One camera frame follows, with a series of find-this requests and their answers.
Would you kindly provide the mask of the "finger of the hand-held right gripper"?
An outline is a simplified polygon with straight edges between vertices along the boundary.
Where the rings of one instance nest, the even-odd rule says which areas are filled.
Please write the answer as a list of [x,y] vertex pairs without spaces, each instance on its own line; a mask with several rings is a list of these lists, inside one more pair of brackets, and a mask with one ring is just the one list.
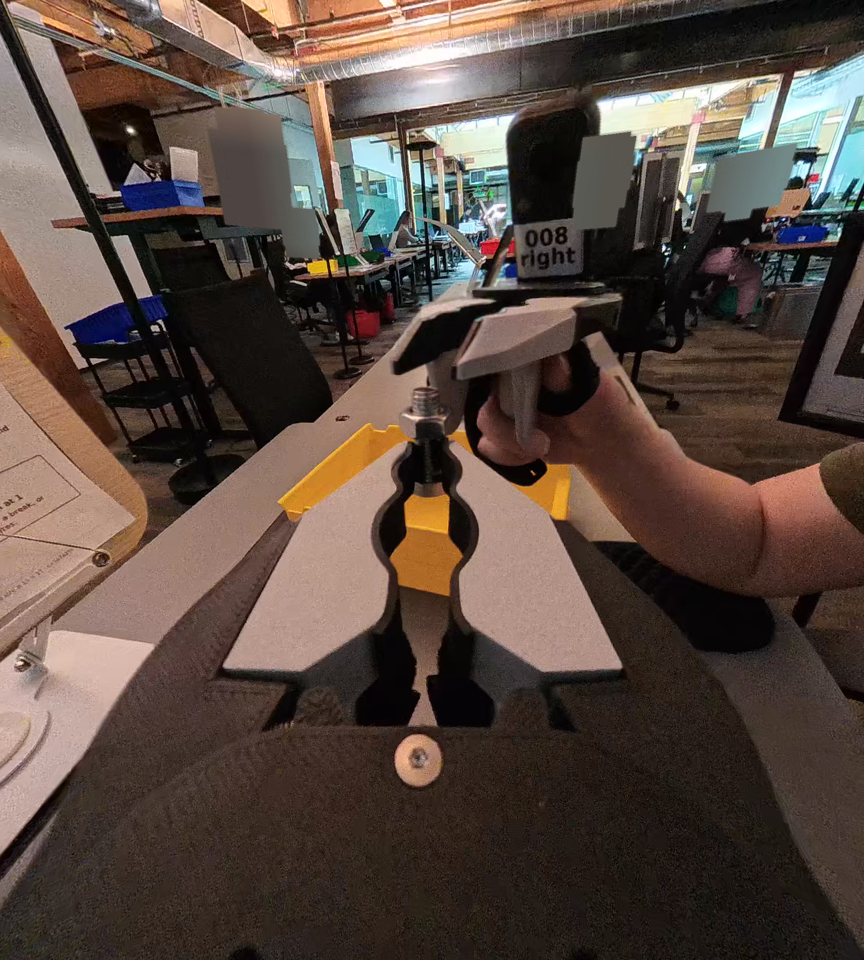
[[453,367],[473,324],[495,310],[494,299],[437,299],[422,307],[390,351],[392,374],[400,377],[424,368],[440,406],[462,410],[468,388],[457,380]]
[[575,309],[501,309],[472,324],[453,363],[470,448],[489,460],[574,460]]

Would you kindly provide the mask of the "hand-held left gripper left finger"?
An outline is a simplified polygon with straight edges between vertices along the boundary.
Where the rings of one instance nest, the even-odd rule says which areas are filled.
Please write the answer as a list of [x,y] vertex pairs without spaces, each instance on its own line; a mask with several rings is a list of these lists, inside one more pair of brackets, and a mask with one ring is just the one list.
[[401,442],[306,510],[246,618],[222,672],[299,692],[332,690],[355,722],[405,726],[415,659],[376,522],[401,487]]

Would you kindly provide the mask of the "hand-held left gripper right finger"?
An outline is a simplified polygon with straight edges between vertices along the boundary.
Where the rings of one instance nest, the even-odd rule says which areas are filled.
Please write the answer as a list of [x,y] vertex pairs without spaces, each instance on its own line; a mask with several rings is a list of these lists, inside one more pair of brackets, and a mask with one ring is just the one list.
[[510,697],[622,677],[552,518],[450,442],[443,486],[459,551],[428,696],[438,726],[488,727]]

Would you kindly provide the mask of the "silver hex bolt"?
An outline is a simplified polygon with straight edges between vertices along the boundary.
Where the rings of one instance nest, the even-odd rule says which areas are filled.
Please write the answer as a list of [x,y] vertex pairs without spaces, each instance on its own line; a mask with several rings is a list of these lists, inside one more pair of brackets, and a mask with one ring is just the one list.
[[[431,386],[415,387],[412,392],[411,405],[419,411],[434,412],[438,408],[445,408],[440,399],[438,390]],[[417,467],[414,494],[421,498],[438,498],[444,494],[442,481],[442,463],[447,449],[447,434],[444,437],[426,438],[415,441],[409,439],[417,450],[420,466]]]

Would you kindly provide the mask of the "yellow plastic bin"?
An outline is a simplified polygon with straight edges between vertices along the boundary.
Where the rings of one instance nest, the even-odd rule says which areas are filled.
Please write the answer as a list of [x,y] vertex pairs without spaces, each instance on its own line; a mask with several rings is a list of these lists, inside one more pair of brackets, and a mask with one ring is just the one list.
[[[298,521],[306,511],[375,462],[390,452],[401,452],[405,441],[399,426],[379,429],[371,423],[364,425],[292,486],[279,499],[279,505],[291,521]],[[518,490],[546,510],[553,520],[568,519],[569,467],[550,465],[533,486],[518,486]],[[405,521],[407,534],[391,556],[399,583],[426,593],[448,594],[451,574],[460,554],[448,535],[447,498],[410,499],[405,506]]]

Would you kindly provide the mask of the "person's right forearm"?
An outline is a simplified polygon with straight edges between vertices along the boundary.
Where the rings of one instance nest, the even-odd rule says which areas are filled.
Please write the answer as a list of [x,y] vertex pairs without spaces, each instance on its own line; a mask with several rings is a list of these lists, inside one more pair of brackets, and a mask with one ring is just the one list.
[[668,567],[756,597],[864,586],[864,536],[825,493],[822,461],[749,484],[671,440],[660,451],[634,536]]

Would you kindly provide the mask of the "person's right hand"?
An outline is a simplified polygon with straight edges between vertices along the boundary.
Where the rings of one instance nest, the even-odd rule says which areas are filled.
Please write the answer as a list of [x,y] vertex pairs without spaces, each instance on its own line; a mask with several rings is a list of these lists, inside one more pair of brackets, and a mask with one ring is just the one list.
[[526,440],[500,408],[497,390],[477,414],[479,451],[502,466],[534,460],[590,468],[617,467],[641,450],[670,440],[641,401],[622,366],[612,363],[599,374],[598,387],[582,407],[565,416],[537,414]]

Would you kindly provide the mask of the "thin black lamp stand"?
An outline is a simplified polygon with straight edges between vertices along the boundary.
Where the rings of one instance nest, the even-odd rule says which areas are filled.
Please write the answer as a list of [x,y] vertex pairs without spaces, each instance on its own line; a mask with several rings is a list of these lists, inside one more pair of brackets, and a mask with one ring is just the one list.
[[332,261],[335,260],[338,262],[338,257],[341,253],[341,246],[335,240],[335,236],[330,228],[327,215],[320,208],[316,209],[316,213],[320,229],[319,252],[326,264],[326,276],[331,286],[333,326],[335,327],[339,337],[342,354],[342,368],[337,370],[334,376],[338,380],[350,381],[359,378],[362,375],[362,370],[356,366],[352,366],[349,362],[347,355],[348,337],[346,326],[344,320],[340,316],[342,298],[338,286],[339,267],[333,266]]
[[349,329],[353,335],[354,346],[356,347],[357,351],[357,355],[353,358],[351,363],[358,368],[363,368],[372,364],[375,358],[370,354],[363,353],[363,338],[358,326],[356,288],[351,279],[351,273],[347,262],[344,265],[344,272],[345,282],[351,298],[351,320],[349,321]]

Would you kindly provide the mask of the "black oblong pouch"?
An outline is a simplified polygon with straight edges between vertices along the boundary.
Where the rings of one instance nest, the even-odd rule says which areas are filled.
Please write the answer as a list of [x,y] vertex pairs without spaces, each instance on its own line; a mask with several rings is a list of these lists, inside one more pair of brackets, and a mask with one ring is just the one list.
[[760,598],[734,594],[678,574],[632,542],[595,546],[702,652],[745,654],[774,638],[774,615]]

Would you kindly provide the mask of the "white stand base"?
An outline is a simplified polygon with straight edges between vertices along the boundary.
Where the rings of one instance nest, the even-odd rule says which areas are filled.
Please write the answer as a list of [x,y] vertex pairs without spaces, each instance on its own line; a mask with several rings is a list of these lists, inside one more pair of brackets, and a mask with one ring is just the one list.
[[150,651],[57,630],[42,666],[0,662],[0,858],[82,759]]

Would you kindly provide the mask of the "black shelf cart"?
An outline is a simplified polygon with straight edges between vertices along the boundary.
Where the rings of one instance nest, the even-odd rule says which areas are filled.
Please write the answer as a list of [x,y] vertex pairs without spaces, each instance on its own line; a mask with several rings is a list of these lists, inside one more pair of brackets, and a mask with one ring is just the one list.
[[124,438],[130,460],[182,467],[194,459],[197,449],[208,451],[212,439],[204,429],[191,386],[178,370],[167,334],[160,324],[151,332],[174,392],[163,383],[136,330],[127,330],[118,340],[76,340],[75,347]]

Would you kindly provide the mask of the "wooden sheet board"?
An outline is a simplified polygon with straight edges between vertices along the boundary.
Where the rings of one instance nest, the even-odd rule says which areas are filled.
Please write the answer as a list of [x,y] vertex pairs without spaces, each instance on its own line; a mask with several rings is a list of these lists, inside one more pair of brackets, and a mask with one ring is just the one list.
[[0,621],[1,661],[17,651],[30,630],[46,618],[59,621],[136,552],[148,528],[149,507],[138,482],[11,341],[7,342],[5,357],[0,358],[0,383],[76,467],[133,517],[124,531],[102,544],[102,551],[111,557],[109,564],[99,568],[88,560],[82,572],[71,575],[26,608]]

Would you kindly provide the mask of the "standing desk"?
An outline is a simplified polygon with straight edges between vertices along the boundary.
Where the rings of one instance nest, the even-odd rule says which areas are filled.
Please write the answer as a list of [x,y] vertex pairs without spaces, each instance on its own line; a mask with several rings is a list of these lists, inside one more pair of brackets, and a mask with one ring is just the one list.
[[271,227],[239,226],[225,220],[215,205],[170,206],[141,211],[104,213],[102,222],[112,237],[125,237],[134,249],[153,294],[216,286],[230,276],[221,256],[223,242],[242,241],[245,274],[267,273]]

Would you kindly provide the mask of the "silver ventilation duct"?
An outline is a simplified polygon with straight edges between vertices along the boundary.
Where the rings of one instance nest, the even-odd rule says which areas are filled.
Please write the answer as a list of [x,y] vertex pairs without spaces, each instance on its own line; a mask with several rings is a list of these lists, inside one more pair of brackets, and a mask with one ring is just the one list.
[[116,2],[128,20],[201,61],[280,88],[584,41],[698,18],[751,16],[756,33],[864,20],[864,2],[373,2],[248,34],[206,2]]

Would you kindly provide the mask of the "wooden post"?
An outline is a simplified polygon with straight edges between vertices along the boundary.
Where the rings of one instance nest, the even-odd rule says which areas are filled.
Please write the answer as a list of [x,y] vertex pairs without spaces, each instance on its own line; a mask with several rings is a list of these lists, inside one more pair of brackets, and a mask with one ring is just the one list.
[[0,327],[102,442],[112,445],[118,431],[78,371],[1,229]]
[[335,154],[324,82],[317,80],[307,83],[305,94],[318,150],[325,197],[328,209],[334,211],[343,207],[341,168]]

